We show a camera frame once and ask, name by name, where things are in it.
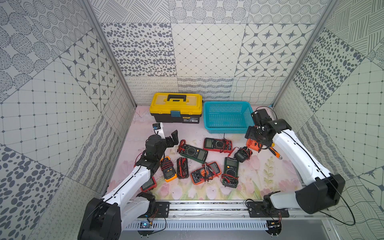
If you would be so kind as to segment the small black multimeter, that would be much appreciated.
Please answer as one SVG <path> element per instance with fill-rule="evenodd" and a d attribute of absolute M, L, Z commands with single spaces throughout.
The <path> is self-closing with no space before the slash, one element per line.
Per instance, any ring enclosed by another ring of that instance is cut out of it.
<path fill-rule="evenodd" d="M 234 155 L 235 159 L 239 162 L 239 163 L 243 163 L 247 160 L 249 160 L 252 156 L 252 150 L 249 149 L 248 147 L 243 147 L 243 148 L 240 148 Z"/>

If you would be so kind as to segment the red multimeter with leads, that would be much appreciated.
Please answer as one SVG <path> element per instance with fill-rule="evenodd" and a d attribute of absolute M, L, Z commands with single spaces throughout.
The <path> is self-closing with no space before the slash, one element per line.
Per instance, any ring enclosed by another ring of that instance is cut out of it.
<path fill-rule="evenodd" d="M 233 143 L 227 139 L 205 138 L 203 149 L 219 153 L 230 153 L 233 150 Z"/>

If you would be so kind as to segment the orange red multimeter pair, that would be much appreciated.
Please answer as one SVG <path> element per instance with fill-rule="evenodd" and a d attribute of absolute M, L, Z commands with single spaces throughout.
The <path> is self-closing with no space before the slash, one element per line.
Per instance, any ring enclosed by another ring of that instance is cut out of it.
<path fill-rule="evenodd" d="M 218 178 L 222 174 L 222 171 L 217 162 L 205 163 L 201 168 L 190 173 L 191 180 L 194 185 L 199 185 L 213 178 Z"/>

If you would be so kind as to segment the green multimeter with leads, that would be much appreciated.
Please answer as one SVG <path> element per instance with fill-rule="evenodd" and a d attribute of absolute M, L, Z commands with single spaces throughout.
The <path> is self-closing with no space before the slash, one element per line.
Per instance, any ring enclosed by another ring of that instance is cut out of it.
<path fill-rule="evenodd" d="M 239 162 L 234 158 L 225 158 L 221 182 L 224 187 L 236 189 L 239 183 Z"/>

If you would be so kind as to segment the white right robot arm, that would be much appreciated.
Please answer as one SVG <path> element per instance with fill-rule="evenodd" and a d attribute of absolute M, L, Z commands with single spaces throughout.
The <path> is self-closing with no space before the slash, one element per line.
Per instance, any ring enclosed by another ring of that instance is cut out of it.
<path fill-rule="evenodd" d="M 325 168 L 296 136 L 283 119 L 272 120 L 265 109 L 251 113 L 254 125 L 246 139 L 261 147 L 277 147 L 298 171 L 305 186 L 294 192 L 275 192 L 264 196 L 263 204 L 272 209 L 301 209 L 314 214 L 335 206 L 342 199 L 345 179 Z"/>

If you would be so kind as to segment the red multimeter near left arm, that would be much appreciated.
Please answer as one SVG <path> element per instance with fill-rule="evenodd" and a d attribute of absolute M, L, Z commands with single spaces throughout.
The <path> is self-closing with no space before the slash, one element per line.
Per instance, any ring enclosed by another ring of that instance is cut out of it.
<path fill-rule="evenodd" d="M 146 183 L 141 186 L 142 192 L 150 191 L 157 187 L 157 182 L 154 177 L 151 177 Z"/>

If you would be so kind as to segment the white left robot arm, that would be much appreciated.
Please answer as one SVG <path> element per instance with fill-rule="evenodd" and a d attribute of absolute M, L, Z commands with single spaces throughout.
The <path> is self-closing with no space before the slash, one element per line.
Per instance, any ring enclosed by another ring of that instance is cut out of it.
<path fill-rule="evenodd" d="M 149 136 L 145 150 L 126 179 L 102 198 L 89 201 L 77 238 L 117 240 L 123 229 L 138 217 L 154 216 L 155 196 L 139 192 L 139 189 L 157 172 L 166 149 L 178 144 L 178 131 L 172 132 L 170 137 L 164 137 L 162 131 Z"/>

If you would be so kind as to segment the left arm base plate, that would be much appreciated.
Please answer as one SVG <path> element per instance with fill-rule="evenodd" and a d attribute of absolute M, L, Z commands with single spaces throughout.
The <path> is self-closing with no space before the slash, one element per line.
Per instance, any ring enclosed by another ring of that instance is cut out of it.
<path fill-rule="evenodd" d="M 153 202 L 150 203 L 147 218 L 168 218 L 170 211 L 170 202 Z"/>

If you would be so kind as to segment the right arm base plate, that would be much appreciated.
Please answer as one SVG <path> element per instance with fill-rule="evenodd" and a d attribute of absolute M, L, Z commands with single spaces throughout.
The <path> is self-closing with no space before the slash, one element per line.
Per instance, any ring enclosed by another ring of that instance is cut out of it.
<path fill-rule="evenodd" d="M 281 218 L 289 218 L 290 214 L 287 209 L 275 209 L 273 207 L 265 207 L 262 202 L 246 201 L 245 205 L 249 212 L 250 218 L 271 218 L 278 220 Z"/>

